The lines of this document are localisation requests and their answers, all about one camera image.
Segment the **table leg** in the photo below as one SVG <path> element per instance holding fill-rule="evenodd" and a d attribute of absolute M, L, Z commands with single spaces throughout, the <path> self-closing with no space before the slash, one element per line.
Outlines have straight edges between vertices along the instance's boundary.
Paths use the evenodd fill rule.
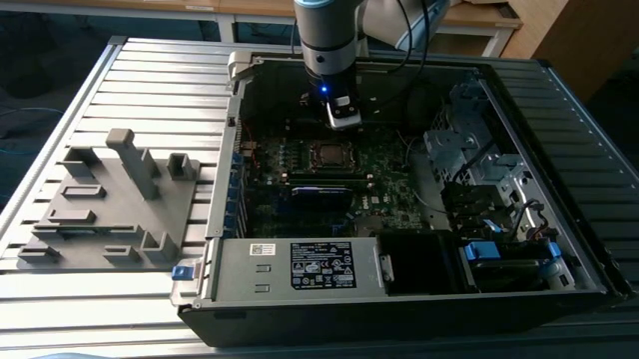
<path fill-rule="evenodd" d="M 218 26 L 221 28 L 221 41 L 223 43 L 237 42 L 235 16 L 230 13 L 218 14 Z"/>
<path fill-rule="evenodd" d="M 498 58 L 499 56 L 502 56 L 502 51 L 506 48 L 513 33 L 513 28 L 499 28 L 495 32 L 495 35 L 489 41 L 489 45 L 486 45 L 482 56 L 486 56 L 489 58 Z"/>

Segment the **electronic component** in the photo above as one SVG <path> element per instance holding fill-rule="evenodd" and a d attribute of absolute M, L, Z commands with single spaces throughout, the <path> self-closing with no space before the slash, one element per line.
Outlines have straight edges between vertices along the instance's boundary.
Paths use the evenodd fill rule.
<path fill-rule="evenodd" d="M 347 188 L 295 187 L 291 190 L 294 210 L 306 212 L 346 212 L 351 208 L 353 190 Z"/>
<path fill-rule="evenodd" d="M 363 215 L 355 219 L 358 237 L 371 237 L 377 230 L 383 229 L 383 219 L 379 215 Z"/>
<path fill-rule="evenodd" d="M 314 143 L 310 166 L 314 171 L 323 173 L 354 171 L 355 154 L 351 143 Z"/>

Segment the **blue drive latch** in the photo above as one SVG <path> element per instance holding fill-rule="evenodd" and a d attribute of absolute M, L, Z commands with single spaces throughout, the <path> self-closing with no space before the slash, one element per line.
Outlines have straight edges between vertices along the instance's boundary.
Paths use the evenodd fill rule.
<path fill-rule="evenodd" d="M 469 260 L 498 260 L 502 258 L 498 245 L 490 241 L 473 242 L 463 248 L 463 251 Z"/>

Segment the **floor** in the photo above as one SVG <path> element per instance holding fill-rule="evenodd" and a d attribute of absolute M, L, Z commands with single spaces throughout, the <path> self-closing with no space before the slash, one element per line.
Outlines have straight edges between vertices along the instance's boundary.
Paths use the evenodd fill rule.
<path fill-rule="evenodd" d="M 12 25 L 7 25 L 11 21 L 6 18 L 7 14 L 14 15 L 0 13 L 0 28 Z M 106 16 L 92 16 L 87 23 L 83 20 L 71 15 L 47 15 L 40 23 L 48 29 L 56 44 L 55 49 L 39 55 L 46 73 L 54 81 L 54 90 L 31 99 L 16 99 L 0 87 L 0 209 L 59 119 L 59 115 L 52 112 L 35 111 L 22 111 L 3 116 L 2 107 L 46 107 L 64 111 L 112 35 L 175 40 L 219 40 L 215 23 Z M 245 24 L 239 27 L 239 38 L 247 43 L 289 45 L 291 26 Z M 386 46 L 373 43 L 371 48 Z M 629 158 L 634 163 L 639 163 L 639 141 L 635 139 L 638 131 L 629 130 L 630 126 L 639 127 L 638 59 L 629 60 L 622 71 L 594 96 L 589 109 Z"/>

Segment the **vertical post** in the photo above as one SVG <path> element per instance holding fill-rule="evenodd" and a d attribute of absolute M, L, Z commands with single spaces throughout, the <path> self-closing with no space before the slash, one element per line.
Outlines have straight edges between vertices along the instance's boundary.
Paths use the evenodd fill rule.
<path fill-rule="evenodd" d="M 150 169 L 142 160 L 140 152 L 134 146 L 134 138 L 135 133 L 131 129 L 111 129 L 107 136 L 107 147 L 118 152 L 122 166 L 142 193 L 142 197 L 146 200 L 152 200 L 158 197 L 158 187 Z"/>

